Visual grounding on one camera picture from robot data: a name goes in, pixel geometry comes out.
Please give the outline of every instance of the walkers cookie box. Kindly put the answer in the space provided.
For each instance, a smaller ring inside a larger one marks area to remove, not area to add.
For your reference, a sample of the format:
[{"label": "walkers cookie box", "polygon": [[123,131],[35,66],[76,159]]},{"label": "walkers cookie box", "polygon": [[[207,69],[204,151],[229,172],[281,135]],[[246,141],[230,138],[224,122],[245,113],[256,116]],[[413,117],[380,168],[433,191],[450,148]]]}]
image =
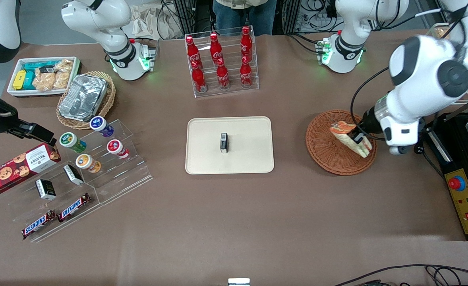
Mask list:
[{"label": "walkers cookie box", "polygon": [[54,147],[42,143],[0,166],[0,193],[61,161]]}]

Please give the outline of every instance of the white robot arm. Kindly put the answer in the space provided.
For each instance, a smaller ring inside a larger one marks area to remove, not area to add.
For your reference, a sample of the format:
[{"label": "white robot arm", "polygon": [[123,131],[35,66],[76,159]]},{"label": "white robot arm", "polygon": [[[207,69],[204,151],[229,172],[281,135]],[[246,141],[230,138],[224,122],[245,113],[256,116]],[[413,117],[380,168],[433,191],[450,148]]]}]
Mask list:
[{"label": "white robot arm", "polygon": [[75,0],[61,8],[65,24],[96,40],[110,57],[114,71],[125,80],[135,80],[149,71],[146,45],[130,43],[121,27],[131,20],[124,0]]},{"label": "white robot arm", "polygon": [[394,21],[407,11],[409,0],[336,0],[337,13],[343,18],[344,28],[339,35],[325,38],[329,49],[322,64],[338,73],[354,69],[361,50],[372,31],[368,20]]},{"label": "white robot arm", "polygon": [[450,39],[408,38],[392,54],[389,71],[395,88],[367,110],[350,136],[383,133],[392,154],[418,141],[419,121],[439,112],[468,91],[468,0],[442,0],[459,20]]}]

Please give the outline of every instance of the wicker basket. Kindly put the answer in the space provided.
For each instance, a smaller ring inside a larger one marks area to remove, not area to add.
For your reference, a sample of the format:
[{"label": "wicker basket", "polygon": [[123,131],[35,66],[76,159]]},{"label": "wicker basket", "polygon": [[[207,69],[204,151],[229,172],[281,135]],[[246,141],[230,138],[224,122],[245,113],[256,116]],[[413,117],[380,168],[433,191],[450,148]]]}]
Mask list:
[{"label": "wicker basket", "polygon": [[[112,78],[105,72],[93,71],[93,72],[87,72],[84,74],[103,78],[108,83],[107,93],[105,93],[105,96],[103,97],[103,101],[100,107],[98,108],[100,112],[98,112],[97,114],[97,115],[105,117],[107,115],[107,112],[112,107],[112,105],[114,105],[114,98],[116,97],[116,87],[114,86],[114,82],[112,81]],[[63,96],[61,96],[61,99],[59,99],[58,108],[56,109],[56,114],[58,115],[59,122],[63,123],[63,125],[67,127],[71,127],[77,130],[90,129],[89,122],[82,122],[78,120],[67,119],[67,118],[62,117],[61,114],[59,114],[59,105],[63,102],[67,94],[68,94],[68,89],[66,89],[65,93],[63,93]]]},{"label": "wicker basket", "polygon": [[316,116],[306,130],[306,147],[314,161],[328,172],[344,176],[359,174],[373,164],[377,142],[370,139],[373,148],[366,158],[356,154],[330,132],[331,124],[341,120],[353,123],[350,112],[345,110],[329,110]]}]

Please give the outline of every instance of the coca-cola bottle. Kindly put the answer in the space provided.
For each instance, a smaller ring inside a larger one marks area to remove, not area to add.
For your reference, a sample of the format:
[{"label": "coca-cola bottle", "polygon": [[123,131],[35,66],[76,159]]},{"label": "coca-cola bottle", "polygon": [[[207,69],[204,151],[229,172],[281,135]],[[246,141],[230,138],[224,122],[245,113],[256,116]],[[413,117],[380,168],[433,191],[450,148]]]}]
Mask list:
[{"label": "coca-cola bottle", "polygon": [[199,69],[199,64],[196,61],[193,61],[190,65],[192,66],[192,78],[195,90],[198,93],[206,92],[207,85],[205,85],[204,73]]},{"label": "coca-cola bottle", "polygon": [[199,68],[203,68],[201,54],[199,54],[199,49],[193,43],[192,36],[186,36],[186,54],[188,55],[188,60],[190,60],[190,63],[192,61],[196,61],[199,65]]},{"label": "coca-cola bottle", "polygon": [[218,83],[220,84],[220,89],[226,91],[230,87],[229,82],[229,71],[225,67],[223,58],[218,59],[218,69],[216,69],[216,76],[218,78]]},{"label": "coca-cola bottle", "polygon": [[252,86],[252,67],[248,63],[249,60],[246,56],[241,58],[241,69],[239,70],[241,73],[241,87],[243,89],[249,89]]},{"label": "coca-cola bottle", "polygon": [[241,30],[241,56],[248,58],[248,62],[252,61],[252,38],[250,37],[250,27],[245,26]]},{"label": "coca-cola bottle", "polygon": [[218,35],[216,33],[214,32],[211,33],[210,38],[211,38],[211,48],[210,48],[211,58],[215,66],[218,66],[218,59],[223,58],[222,46],[220,45],[220,43],[218,43]]}]

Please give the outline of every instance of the aluminum foil container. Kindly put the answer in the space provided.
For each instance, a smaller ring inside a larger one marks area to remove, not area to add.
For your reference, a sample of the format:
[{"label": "aluminum foil container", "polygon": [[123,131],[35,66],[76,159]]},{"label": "aluminum foil container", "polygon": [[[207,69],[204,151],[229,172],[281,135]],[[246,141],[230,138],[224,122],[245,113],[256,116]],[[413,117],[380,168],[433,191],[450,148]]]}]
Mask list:
[{"label": "aluminum foil container", "polygon": [[107,93],[107,81],[96,76],[77,75],[68,94],[59,105],[59,113],[64,118],[89,122],[102,103]]}]

